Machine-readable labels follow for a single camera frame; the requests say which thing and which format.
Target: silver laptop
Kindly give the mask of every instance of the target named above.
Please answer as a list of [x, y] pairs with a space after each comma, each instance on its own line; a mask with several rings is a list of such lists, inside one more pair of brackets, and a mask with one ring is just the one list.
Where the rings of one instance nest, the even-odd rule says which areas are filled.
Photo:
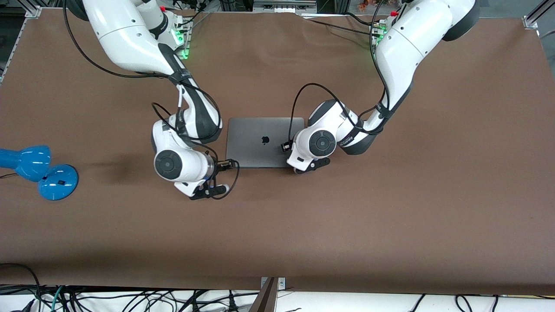
[[[289, 153], [281, 150], [287, 142], [291, 118], [229, 119], [226, 159], [235, 159], [241, 168], [288, 168]], [[305, 126], [303, 118], [293, 118], [291, 139]]]

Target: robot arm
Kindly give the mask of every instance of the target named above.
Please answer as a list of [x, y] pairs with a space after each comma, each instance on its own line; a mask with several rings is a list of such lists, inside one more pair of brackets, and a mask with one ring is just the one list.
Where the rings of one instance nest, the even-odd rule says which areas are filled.
[[[192, 199], [226, 193], [225, 185], [208, 187], [209, 179], [224, 168], [219, 168], [212, 157], [193, 150], [194, 142], [215, 141], [223, 122], [174, 52], [179, 40], [174, 36], [173, 25], [179, 18], [171, 12], [163, 12], [155, 0], [72, 1], [73, 5], [68, 7], [73, 8], [74, 13], [84, 10], [81, 16], [90, 21], [98, 41], [114, 64], [128, 71], [167, 75], [179, 90], [179, 108], [183, 100], [189, 106], [179, 109], [166, 123], [160, 120], [153, 126], [154, 167], [158, 175], [174, 182]], [[206, 189], [199, 190], [201, 185]]]
[[337, 99], [320, 104], [298, 132], [287, 163], [297, 173], [329, 164], [339, 145], [349, 155], [368, 150], [386, 122], [406, 98], [422, 60], [441, 39], [451, 41], [476, 24], [480, 7], [475, 0], [405, 0], [395, 17], [380, 21], [372, 37], [376, 63], [386, 90], [368, 120], [359, 120]]

